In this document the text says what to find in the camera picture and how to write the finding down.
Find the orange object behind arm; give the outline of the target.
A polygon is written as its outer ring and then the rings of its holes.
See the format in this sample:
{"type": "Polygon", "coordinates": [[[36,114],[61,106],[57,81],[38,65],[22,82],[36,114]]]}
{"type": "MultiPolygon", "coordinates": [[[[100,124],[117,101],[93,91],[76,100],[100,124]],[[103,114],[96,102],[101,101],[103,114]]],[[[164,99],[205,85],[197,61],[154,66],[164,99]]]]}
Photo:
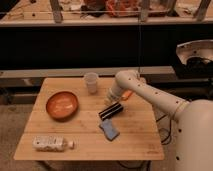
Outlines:
{"type": "Polygon", "coordinates": [[[130,90],[125,91],[124,94],[122,95],[121,99],[123,101],[128,100],[132,94],[133,94],[133,91],[130,91],[130,90]]]}

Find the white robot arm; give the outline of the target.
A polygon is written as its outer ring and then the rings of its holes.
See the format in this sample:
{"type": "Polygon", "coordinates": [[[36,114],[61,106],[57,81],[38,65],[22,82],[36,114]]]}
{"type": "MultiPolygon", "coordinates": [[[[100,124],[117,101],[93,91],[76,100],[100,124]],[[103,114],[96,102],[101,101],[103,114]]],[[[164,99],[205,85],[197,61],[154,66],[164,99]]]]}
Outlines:
{"type": "Polygon", "coordinates": [[[115,75],[107,100],[119,101],[126,90],[169,115],[178,126],[175,171],[213,171],[213,101],[187,101],[141,82],[137,70],[115,75]]]}

